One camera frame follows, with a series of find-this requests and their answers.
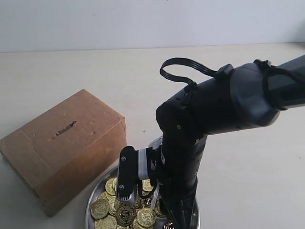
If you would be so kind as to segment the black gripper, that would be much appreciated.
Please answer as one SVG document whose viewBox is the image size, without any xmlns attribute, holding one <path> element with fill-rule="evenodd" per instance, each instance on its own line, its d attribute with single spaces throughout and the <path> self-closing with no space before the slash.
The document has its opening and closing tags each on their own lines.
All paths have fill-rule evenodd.
<svg viewBox="0 0 305 229">
<path fill-rule="evenodd" d="M 161 196 L 175 226 L 189 229 L 195 195 L 200 154 L 178 155 L 161 153 L 161 166 L 164 173 L 161 181 Z"/>
</svg>

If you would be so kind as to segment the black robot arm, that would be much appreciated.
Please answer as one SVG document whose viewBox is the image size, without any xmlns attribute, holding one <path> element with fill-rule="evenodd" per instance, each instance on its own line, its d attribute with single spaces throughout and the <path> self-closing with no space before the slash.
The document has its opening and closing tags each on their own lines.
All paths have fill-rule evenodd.
<svg viewBox="0 0 305 229">
<path fill-rule="evenodd" d="M 305 104 L 305 58 L 272 65 L 255 60 L 214 71 L 187 58 L 166 60 L 160 74 L 186 86 L 160 105 L 160 193 L 178 229 L 188 229 L 197 172 L 209 135 L 271 125 L 281 111 Z"/>
</svg>

